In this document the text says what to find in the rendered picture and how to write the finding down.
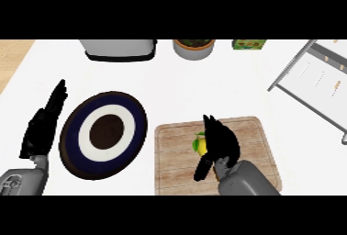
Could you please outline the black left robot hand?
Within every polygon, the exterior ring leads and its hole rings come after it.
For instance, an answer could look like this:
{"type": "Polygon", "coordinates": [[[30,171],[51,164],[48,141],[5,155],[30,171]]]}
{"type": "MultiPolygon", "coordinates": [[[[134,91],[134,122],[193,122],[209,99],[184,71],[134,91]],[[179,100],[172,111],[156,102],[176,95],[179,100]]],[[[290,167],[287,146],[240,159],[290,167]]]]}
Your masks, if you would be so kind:
{"type": "Polygon", "coordinates": [[[49,94],[45,107],[38,109],[27,122],[18,154],[20,159],[48,153],[55,135],[57,117],[66,97],[64,80],[60,80],[49,94]]]}

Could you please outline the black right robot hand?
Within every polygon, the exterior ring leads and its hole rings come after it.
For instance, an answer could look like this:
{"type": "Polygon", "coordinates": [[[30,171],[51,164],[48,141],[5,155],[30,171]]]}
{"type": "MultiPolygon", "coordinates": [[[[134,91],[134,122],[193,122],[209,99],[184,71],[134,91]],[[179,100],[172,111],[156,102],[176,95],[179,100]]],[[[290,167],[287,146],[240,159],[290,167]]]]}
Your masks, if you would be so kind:
{"type": "Polygon", "coordinates": [[[197,163],[193,180],[206,178],[210,165],[227,158],[225,168],[231,168],[238,160],[238,141],[230,128],[212,117],[203,116],[206,153],[197,163]]]}

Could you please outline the grey and black appliance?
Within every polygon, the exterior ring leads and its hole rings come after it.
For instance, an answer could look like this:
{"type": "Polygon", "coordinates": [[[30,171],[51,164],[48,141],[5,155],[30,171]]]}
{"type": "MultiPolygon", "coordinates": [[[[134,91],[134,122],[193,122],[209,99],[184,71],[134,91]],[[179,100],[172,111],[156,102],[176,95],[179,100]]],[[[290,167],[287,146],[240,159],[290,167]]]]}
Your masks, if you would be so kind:
{"type": "Polygon", "coordinates": [[[156,54],[154,39],[82,39],[85,55],[97,62],[143,62],[156,54]]]}

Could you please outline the green box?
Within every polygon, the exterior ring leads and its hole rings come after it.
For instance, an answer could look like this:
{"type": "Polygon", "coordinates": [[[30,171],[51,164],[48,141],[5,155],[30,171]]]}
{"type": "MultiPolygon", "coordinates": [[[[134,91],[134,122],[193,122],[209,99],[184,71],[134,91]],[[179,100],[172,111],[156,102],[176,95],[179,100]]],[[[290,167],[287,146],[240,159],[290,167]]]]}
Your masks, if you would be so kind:
{"type": "Polygon", "coordinates": [[[231,41],[231,47],[234,50],[259,50],[264,44],[264,39],[234,39],[231,41]]]}

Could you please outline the yellow lemon with green leaf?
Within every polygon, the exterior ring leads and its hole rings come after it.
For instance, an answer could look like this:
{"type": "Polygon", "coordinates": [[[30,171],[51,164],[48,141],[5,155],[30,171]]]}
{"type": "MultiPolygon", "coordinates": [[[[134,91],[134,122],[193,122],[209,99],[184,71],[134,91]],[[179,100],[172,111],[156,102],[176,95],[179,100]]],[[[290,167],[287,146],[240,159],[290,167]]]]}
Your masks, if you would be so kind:
{"type": "Polygon", "coordinates": [[[199,156],[203,156],[206,153],[206,139],[205,139],[205,133],[197,132],[194,134],[194,140],[191,142],[191,149],[199,154],[199,156]]]}

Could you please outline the pale wooden cutting board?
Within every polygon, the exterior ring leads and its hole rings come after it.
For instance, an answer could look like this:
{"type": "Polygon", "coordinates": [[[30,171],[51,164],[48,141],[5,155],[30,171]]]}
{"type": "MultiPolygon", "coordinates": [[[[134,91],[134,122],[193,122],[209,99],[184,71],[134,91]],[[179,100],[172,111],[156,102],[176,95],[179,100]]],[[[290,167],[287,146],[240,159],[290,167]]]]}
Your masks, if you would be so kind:
{"type": "MultiPolygon", "coordinates": [[[[221,123],[233,130],[240,148],[240,159],[249,161],[264,174],[277,191],[281,180],[272,154],[256,117],[230,117],[221,123]]],[[[194,134],[205,129],[202,121],[159,125],[154,132],[154,192],[157,195],[218,194],[218,181],[212,171],[206,179],[193,181],[199,154],[191,149],[194,134]]]]}

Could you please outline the blue white brown round plate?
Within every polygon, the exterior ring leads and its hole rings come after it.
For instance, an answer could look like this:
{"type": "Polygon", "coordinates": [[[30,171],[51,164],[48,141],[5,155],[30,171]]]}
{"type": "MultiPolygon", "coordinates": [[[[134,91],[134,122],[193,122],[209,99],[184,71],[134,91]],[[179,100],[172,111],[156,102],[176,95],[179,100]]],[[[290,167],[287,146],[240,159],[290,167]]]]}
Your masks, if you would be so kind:
{"type": "Polygon", "coordinates": [[[75,108],[58,136],[61,163],[73,176],[100,180],[132,162],[144,142],[147,120],[137,99],[104,92],[75,108]]]}

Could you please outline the grey pot with plant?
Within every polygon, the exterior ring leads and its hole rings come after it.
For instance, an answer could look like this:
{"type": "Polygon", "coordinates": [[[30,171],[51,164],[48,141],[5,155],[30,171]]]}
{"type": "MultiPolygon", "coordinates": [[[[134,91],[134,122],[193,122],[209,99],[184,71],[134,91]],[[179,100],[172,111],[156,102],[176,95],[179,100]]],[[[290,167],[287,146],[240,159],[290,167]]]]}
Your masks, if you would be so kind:
{"type": "Polygon", "coordinates": [[[175,54],[188,61],[199,61],[202,60],[209,53],[212,52],[215,40],[212,39],[206,45],[200,47],[191,47],[182,44],[176,39],[172,41],[172,50],[175,54]]]}

